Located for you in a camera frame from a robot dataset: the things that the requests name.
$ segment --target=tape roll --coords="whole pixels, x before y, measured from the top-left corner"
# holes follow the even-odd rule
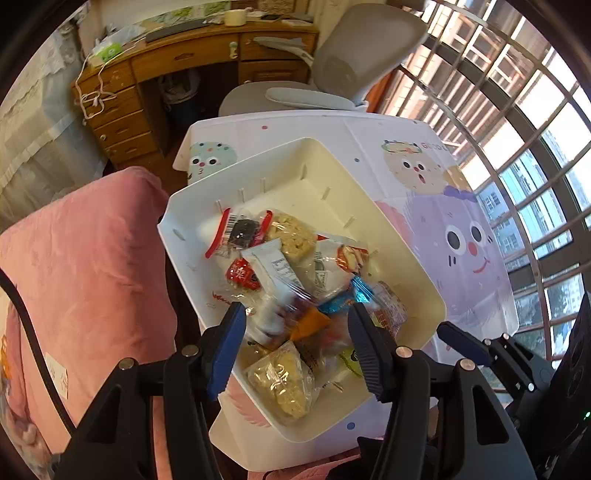
[[[240,27],[246,23],[246,10],[227,10],[223,22],[227,27]]]

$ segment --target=chair armrest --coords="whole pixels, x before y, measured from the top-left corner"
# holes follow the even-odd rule
[[[308,67],[312,68],[314,57],[302,48],[306,45],[302,42],[301,38],[255,37],[253,40],[264,47],[276,48],[277,50],[293,53],[304,60]]]
[[[272,102],[304,109],[327,109],[347,110],[365,112],[368,103],[364,102],[356,106],[351,100],[331,95],[330,93],[318,92],[317,90],[304,90],[299,88],[273,87],[269,88],[265,97]]]

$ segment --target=black cable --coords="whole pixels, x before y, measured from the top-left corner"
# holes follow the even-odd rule
[[[25,303],[23,302],[17,288],[14,286],[14,284],[10,281],[10,278],[8,278],[8,276],[4,273],[4,270],[2,270],[1,268],[0,287],[2,287],[4,291],[8,294],[10,301],[17,310],[18,317],[21,319],[22,327],[24,328],[25,334],[27,335],[27,340],[29,341],[31,351],[33,352],[33,358],[35,359],[37,369],[41,374],[41,378],[43,379],[43,383],[45,384],[47,393],[49,393],[49,397],[53,402],[54,408],[57,410],[57,413],[60,416],[61,421],[64,424],[64,427],[66,427],[66,430],[71,436],[76,431],[76,426],[74,425],[74,422],[72,422],[72,419],[68,415],[68,412],[61,401],[60,394],[57,392],[56,386],[53,384],[53,380],[51,379],[51,375],[49,374],[49,370],[47,369],[45,359],[43,358],[41,347],[39,346],[39,341],[37,340],[37,335],[35,335],[35,329],[33,328],[33,323],[31,321],[31,318],[29,317],[29,312],[27,311]]]

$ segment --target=blue foil wrapper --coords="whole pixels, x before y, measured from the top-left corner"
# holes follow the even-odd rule
[[[325,315],[338,313],[348,309],[353,303],[370,303],[374,298],[374,292],[361,277],[355,276],[349,283],[349,288],[342,291],[336,297],[324,302],[318,310]]]

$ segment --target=screw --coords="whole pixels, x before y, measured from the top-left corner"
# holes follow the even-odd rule
[[[197,345],[186,345],[181,350],[183,356],[195,356],[199,353],[199,347]]]
[[[462,358],[460,360],[460,367],[470,372],[476,368],[476,364],[469,358]]]
[[[119,362],[119,369],[120,370],[129,370],[135,365],[135,360],[133,358],[124,358],[121,362]]]
[[[396,355],[398,355],[400,358],[411,358],[413,351],[407,346],[399,346],[396,349]]]

